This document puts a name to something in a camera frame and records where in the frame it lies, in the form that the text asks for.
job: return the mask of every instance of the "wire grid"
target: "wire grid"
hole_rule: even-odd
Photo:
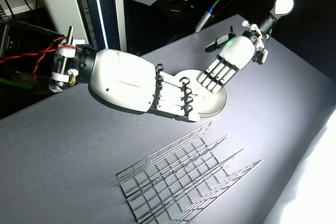
[[[211,122],[116,174],[139,224],[188,223],[211,205],[254,164],[228,176],[211,150],[226,137],[206,145]]]

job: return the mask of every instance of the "white plate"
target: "white plate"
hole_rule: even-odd
[[[194,102],[197,108],[197,112],[202,118],[208,118],[218,114],[224,108],[226,102],[226,92],[221,89],[218,93],[214,94],[207,88],[203,87],[201,83],[198,82],[198,77],[202,71],[199,70],[183,70],[175,75],[179,80],[182,77],[188,77],[190,79],[190,87],[195,96]]]

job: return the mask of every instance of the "plate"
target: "plate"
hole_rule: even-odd
[[[183,70],[175,75],[179,80],[182,77],[188,77],[190,79],[190,87],[195,96],[194,103],[197,112],[202,118],[208,118],[210,116],[217,115],[224,108],[226,102],[226,92],[222,88],[218,93],[214,94],[209,91],[206,87],[203,87],[201,83],[198,82],[198,77],[202,71],[189,69]]]

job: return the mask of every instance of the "white circular joint cover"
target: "white circular joint cover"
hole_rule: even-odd
[[[289,14],[294,8],[294,0],[275,0],[275,14]]]
[[[214,94],[206,87],[198,82],[199,76],[202,74],[199,70],[184,70],[175,75],[177,79],[188,77],[190,84],[187,86],[192,89],[192,95],[195,97],[193,108],[197,110],[201,118],[208,118],[218,114],[224,108],[226,103],[226,92],[222,88],[218,93]]]

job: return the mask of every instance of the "metal wire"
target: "metal wire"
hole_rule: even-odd
[[[261,161],[228,176],[212,150],[226,137],[207,145],[202,137],[211,122],[116,174],[138,224],[189,223]]]

